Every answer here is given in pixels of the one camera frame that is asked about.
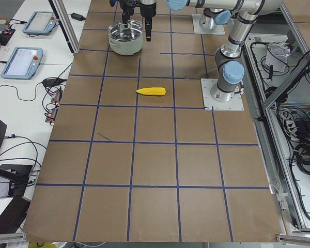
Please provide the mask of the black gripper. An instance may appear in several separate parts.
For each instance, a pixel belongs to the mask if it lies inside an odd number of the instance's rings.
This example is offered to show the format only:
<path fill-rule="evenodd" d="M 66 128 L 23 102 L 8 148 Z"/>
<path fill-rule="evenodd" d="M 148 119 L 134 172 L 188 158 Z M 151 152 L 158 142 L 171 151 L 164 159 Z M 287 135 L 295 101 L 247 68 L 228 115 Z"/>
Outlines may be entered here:
<path fill-rule="evenodd" d="M 134 14 L 134 8 L 138 7 L 141 16 L 145 18 L 145 34 L 146 41 L 151 41 L 152 18 L 156 15 L 156 0 L 135 0 L 135 1 L 119 1 L 122 9 L 122 23 L 124 27 L 128 27 L 128 18 Z"/>

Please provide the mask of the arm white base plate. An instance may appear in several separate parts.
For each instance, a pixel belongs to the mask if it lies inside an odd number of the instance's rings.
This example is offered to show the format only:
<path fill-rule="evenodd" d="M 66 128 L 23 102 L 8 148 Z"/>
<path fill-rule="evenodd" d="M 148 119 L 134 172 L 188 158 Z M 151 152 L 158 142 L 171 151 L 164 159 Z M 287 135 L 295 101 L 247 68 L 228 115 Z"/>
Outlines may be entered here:
<path fill-rule="evenodd" d="M 213 18 L 204 14 L 192 14 L 193 29 L 195 34 L 224 35 L 223 25 L 216 25 Z"/>
<path fill-rule="evenodd" d="M 233 92 L 222 92 L 218 89 L 217 79 L 201 79 L 204 110 L 207 111 L 244 111 L 239 87 Z"/>

